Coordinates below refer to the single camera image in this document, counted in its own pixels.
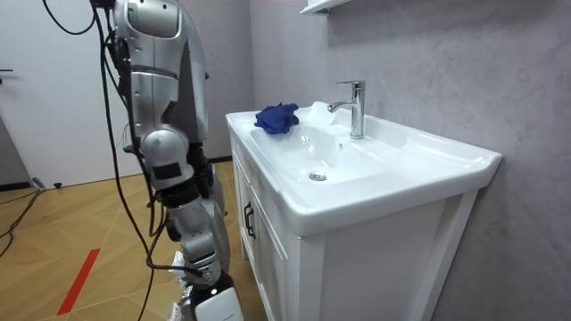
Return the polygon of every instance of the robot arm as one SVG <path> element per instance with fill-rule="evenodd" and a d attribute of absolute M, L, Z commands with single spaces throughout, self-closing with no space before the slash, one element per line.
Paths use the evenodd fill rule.
<path fill-rule="evenodd" d="M 228 275 L 222 192 L 202 151 L 208 120 L 198 31 L 177 0 L 105 2 L 112 8 L 112 54 L 126 85 L 133 146 L 167 208 L 169 235 L 181 242 L 186 267 L 202 272 L 186 274 L 185 320 L 243 320 Z"/>

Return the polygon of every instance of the black cable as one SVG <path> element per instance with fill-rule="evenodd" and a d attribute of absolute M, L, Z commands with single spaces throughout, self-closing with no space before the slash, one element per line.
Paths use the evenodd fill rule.
<path fill-rule="evenodd" d="M 129 209 L 129 207 L 127 205 L 127 201 L 125 200 L 125 194 L 123 193 L 123 188 L 122 188 L 121 182 L 120 182 L 119 163 L 117 162 L 117 151 L 115 150 L 115 138 L 113 137 L 113 128 L 112 128 L 112 121 L 111 121 L 111 106 L 109 104 L 109 90 L 107 88 L 107 75 L 105 74 L 105 59 L 106 59 L 105 39 L 103 36 L 103 27 L 102 27 L 101 21 L 99 20 L 99 16 L 97 15 L 96 8 L 93 4 L 92 4 L 92 9 L 93 9 L 93 13 L 95 16 L 95 23 L 97 25 L 97 30 L 99 33 L 99 45 L 100 45 L 99 64 L 100 64 L 100 68 L 101 68 L 101 80 L 102 80 L 102 84 L 103 84 L 103 99 L 104 99 L 104 103 L 105 103 L 105 118 L 107 120 L 107 130 L 109 133 L 109 142 L 111 144 L 111 149 L 112 149 L 113 170 L 115 172 L 115 185 L 117 186 L 117 192 L 119 193 L 119 197 L 121 199 L 121 203 L 123 204 L 123 208 L 127 212 L 128 219 L 131 221 L 131 225 L 133 225 L 133 228 L 135 229 L 135 232 L 137 233 L 137 236 L 139 237 L 141 244 L 143 244 L 143 247 L 145 248 L 145 253 L 147 254 L 147 257 L 148 257 L 149 248 L 145 242 L 143 235 L 141 234 L 141 231 L 139 230 L 139 227 L 137 226 L 135 218 L 133 218 L 133 214 L 131 213 L 131 210 Z M 154 270 L 151 269 L 151 277 L 149 278 L 150 281 L 149 281 L 149 286 L 147 287 L 147 295 L 145 296 L 145 301 L 143 302 L 143 307 L 141 308 L 139 318 L 137 319 L 138 321 L 140 321 L 143 318 L 143 314 L 145 313 L 146 303 L 148 302 L 148 294 L 150 294 L 151 288 L 153 287 L 153 277 L 154 277 Z"/>
<path fill-rule="evenodd" d="M 55 24 L 58 27 L 60 27 L 60 29 L 63 30 L 68 35 L 72 35 L 72 36 L 83 35 L 84 33 L 88 32 L 93 27 L 93 24 L 95 23 L 95 16 L 97 15 L 96 12 L 94 12 L 93 19 L 91 20 L 91 23 L 89 23 L 89 26 L 87 26 L 87 28 L 85 28 L 81 31 L 69 31 L 54 17 L 54 14 L 50 10 L 49 6 L 47 5 L 47 0 L 42 0 L 42 2 L 44 3 L 44 8 L 46 9 L 47 14 L 49 14 L 50 17 L 52 18 L 52 20 L 55 22 Z"/>
<path fill-rule="evenodd" d="M 8 251 L 8 249 L 10 249 L 10 246 L 12 245 L 12 242 L 14 240 L 14 234 L 13 234 L 13 230 L 18 227 L 18 225 L 20 224 L 20 222 L 22 221 L 22 219 L 24 218 L 24 216 L 26 215 L 26 213 L 28 213 L 29 209 L 31 209 L 32 205 L 34 205 L 34 202 L 36 201 L 36 198 L 41 195 L 44 191 L 35 191 L 34 192 L 34 197 L 32 197 L 31 200 L 29 200 L 28 202 L 28 206 L 26 207 L 26 209 L 18 216 L 18 218 L 16 218 L 15 221 L 13 221 L 13 223 L 10 224 L 10 228 L 4 232 L 2 235 L 0 235 L 0 239 L 5 237 L 6 235 L 10 236 L 10 239 L 8 241 L 8 244 L 6 245 L 6 247 L 4 248 L 4 250 L 2 251 L 2 253 L 0 253 L 0 258 L 2 258 L 4 256 L 4 254 Z"/>
<path fill-rule="evenodd" d="M 9 203 L 9 202 L 14 202 L 14 201 L 21 200 L 21 199 L 23 199 L 23 198 L 26 198 L 26 197 L 32 195 L 32 194 L 35 193 L 35 192 L 37 192 L 37 191 L 34 191 L 34 192 L 32 192 L 32 193 L 29 193 L 29 194 L 25 194 L 24 196 L 16 197 L 15 199 L 11 199 L 10 201 L 1 202 L 0 205 L 4 205 L 4 204 L 7 204 L 7 203 Z"/>
<path fill-rule="evenodd" d="M 113 31 L 112 31 L 111 23 L 109 22 L 108 11 L 105 11 L 105 16 L 107 17 L 107 29 L 109 31 L 109 35 L 105 39 L 105 44 L 107 45 L 109 43 L 109 41 L 112 40 L 112 32 Z M 115 87 L 115 91 L 117 91 L 117 95 L 119 96 L 119 98 L 123 102 L 125 109 L 127 109 L 127 113 L 130 114 L 132 112 L 132 108 L 129 108 L 125 98 L 123 98 L 123 96 L 120 93 L 119 85 L 117 84 L 117 80 L 115 80 L 115 77 L 113 76 L 113 74 L 111 72 L 111 68 L 109 67 L 107 55 L 105 55 L 105 68 L 107 69 L 107 73 L 109 74 L 109 77 L 111 78 L 111 82 L 113 83 L 113 86 Z M 130 128 L 133 126 L 133 122 L 131 121 L 131 119 L 129 119 L 128 125 Z M 135 151 L 138 151 L 138 146 L 135 145 L 135 142 L 137 142 L 137 141 L 133 139 L 134 133 L 130 132 L 130 135 L 131 135 L 131 142 L 133 144 L 133 149 Z M 157 231 L 153 231 L 154 230 L 154 218 L 155 218 L 155 208 L 154 208 L 155 199 L 153 197 L 153 187 L 151 186 L 151 178 L 149 177 L 149 174 L 146 171 L 146 167 L 143 164 L 141 157 L 139 157 L 137 154 L 136 154 L 136 157 L 137 157 L 137 161 L 139 163 L 139 167 L 141 168 L 141 171 L 143 172 L 143 176 L 145 177 L 146 191 L 147 191 L 148 198 L 149 198 L 149 203 L 147 204 L 147 207 L 151 209 L 151 217 L 149 220 L 149 236 L 154 237 L 155 235 L 157 235 L 157 231 L 159 228 L 157 227 Z M 162 219 L 163 219 L 163 215 L 161 215 L 161 220 L 159 221 L 159 225 L 162 224 Z"/>
<path fill-rule="evenodd" d="M 101 77 L 102 77 L 102 85 L 103 85 L 103 100 L 104 100 L 104 104 L 105 104 L 105 118 L 107 121 L 107 131 L 108 131 L 108 135 L 109 135 L 109 143 L 111 145 L 112 148 L 112 160 L 113 160 L 113 170 L 114 170 L 114 174 L 115 174 L 115 185 L 117 186 L 117 192 L 119 193 L 119 197 L 121 200 L 121 203 L 123 205 L 123 208 L 125 209 L 125 211 L 127 212 L 127 216 L 131 222 L 131 225 L 133 226 L 133 228 L 135 229 L 135 232 L 137 233 L 137 236 L 139 238 L 139 240 L 141 241 L 141 244 L 143 244 L 143 247 L 145 248 L 145 253 L 146 253 L 146 265 L 151 268 L 151 277 L 154 276 L 154 270 L 155 269 L 160 269 L 160 270 L 170 270 L 170 269 L 174 269 L 174 270 L 182 270 L 182 271 L 186 271 L 190 274 L 193 274 L 197 277 L 201 277 L 202 276 L 202 271 L 196 270 L 196 269 L 192 269 L 189 267 L 173 267 L 173 266 L 166 266 L 166 265 L 156 265 L 153 263 L 153 256 L 152 256 L 152 252 L 149 251 L 149 247 L 143 237 L 143 235 L 141 234 L 141 231 L 137 225 L 137 222 L 135 221 L 135 218 L 133 217 L 133 214 L 131 213 L 128 205 L 127 205 L 127 201 L 125 200 L 125 195 L 123 193 L 123 189 L 121 186 L 121 182 L 120 182 L 120 174 L 119 174 L 119 163 L 117 161 L 117 151 L 115 150 L 115 139 L 113 136 L 113 130 L 112 130 L 112 120 L 111 120 L 111 106 L 109 103 L 109 89 L 107 87 L 107 76 L 106 76 L 106 70 L 105 70 L 105 60 L 106 60 L 106 54 L 105 54 L 105 37 L 103 35 L 103 26 L 102 23 L 99 19 L 99 16 L 96 14 L 96 8 L 95 6 L 92 4 L 92 9 L 94 12 L 94 16 L 95 16 L 95 24 L 97 26 L 97 30 L 99 33 L 99 42 L 100 42 L 100 69 L 101 69 Z M 127 95 L 127 110 L 128 110 L 128 118 L 129 118 L 129 124 L 134 124 L 134 120 L 133 120 L 133 113 L 132 113 L 132 102 L 131 102 L 131 97 L 130 95 Z M 135 135 L 135 129 L 133 126 L 129 126 L 130 127 L 130 134 L 131 134 L 131 140 L 133 141 L 133 146 L 135 147 L 135 154 L 137 156 L 137 160 L 139 162 L 139 166 L 141 166 L 141 168 L 144 168 L 144 164 L 142 162 L 142 155 L 140 154 L 137 144 L 137 140 L 136 140 L 136 135 Z M 156 244 L 159 236 L 161 234 L 162 229 L 166 226 L 166 222 L 167 219 L 164 219 L 164 222 L 162 222 L 162 224 L 160 224 L 159 229 L 157 231 L 157 235 L 155 236 L 154 240 L 153 240 L 153 244 Z M 141 314 L 139 315 L 139 319 L 141 320 L 143 313 L 145 312 L 145 307 L 146 307 L 146 303 L 149 297 L 149 292 L 151 291 L 152 288 L 152 282 L 149 282 L 149 286 L 147 288 L 147 294 L 145 296 L 145 301 L 143 303 L 143 307 L 141 308 Z"/>

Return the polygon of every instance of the sink vanity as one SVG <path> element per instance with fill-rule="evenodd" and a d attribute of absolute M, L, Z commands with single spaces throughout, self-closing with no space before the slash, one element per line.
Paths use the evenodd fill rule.
<path fill-rule="evenodd" d="M 501 155 L 326 103 L 270 136 L 227 115 L 243 255 L 268 319 L 428 321 Z"/>

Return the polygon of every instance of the red tape line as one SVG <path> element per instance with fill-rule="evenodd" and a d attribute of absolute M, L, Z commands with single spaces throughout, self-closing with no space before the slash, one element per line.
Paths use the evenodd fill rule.
<path fill-rule="evenodd" d="M 65 300 L 63 300 L 62 306 L 57 312 L 57 316 L 71 312 L 71 309 L 73 308 L 75 301 L 78 299 L 81 288 L 83 288 L 83 284 L 85 284 L 87 276 L 89 276 L 89 272 L 91 271 L 91 268 L 93 267 L 95 259 L 97 259 L 97 255 L 99 254 L 100 250 L 101 249 L 91 250 L 87 255 L 87 259 L 85 262 L 83 262 L 83 267 L 81 267 L 78 276 L 75 278 L 75 281 L 71 285 Z"/>

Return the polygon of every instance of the cabinet door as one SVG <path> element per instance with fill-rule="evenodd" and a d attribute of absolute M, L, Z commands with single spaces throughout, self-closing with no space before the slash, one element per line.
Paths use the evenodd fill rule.
<path fill-rule="evenodd" d="M 257 213 L 253 204 L 252 190 L 248 178 L 244 170 L 237 164 L 236 182 L 236 198 L 238 201 L 238 216 L 240 217 L 240 235 L 242 237 L 243 246 L 247 253 L 247 259 L 250 260 L 254 274 L 257 272 L 256 257 L 258 256 L 256 242 L 256 217 Z"/>
<path fill-rule="evenodd" d="M 258 265 L 260 266 L 260 283 L 263 285 L 261 295 L 265 296 L 265 303 L 269 304 L 269 307 L 266 307 L 266 310 L 271 313 L 269 320 L 288 321 L 285 315 L 286 261 L 279 255 L 262 216 L 262 213 L 258 215 L 257 225 L 260 247 Z"/>
<path fill-rule="evenodd" d="M 238 165 L 238 162 L 236 161 L 237 157 L 234 156 L 234 161 L 232 162 L 232 165 L 234 167 L 234 185 L 236 187 L 236 215 L 238 216 L 238 223 L 239 223 L 239 228 L 240 228 L 240 232 L 242 232 L 242 226 L 244 225 L 244 214 L 243 214 L 243 210 L 244 210 L 244 206 L 246 206 L 246 204 L 244 204 L 244 198 L 242 197 L 242 195 L 244 193 L 247 193 L 247 189 L 244 189 L 244 174 L 240 168 L 240 166 Z M 244 253 L 244 247 L 242 248 L 242 256 L 247 259 L 247 255 L 245 255 Z"/>

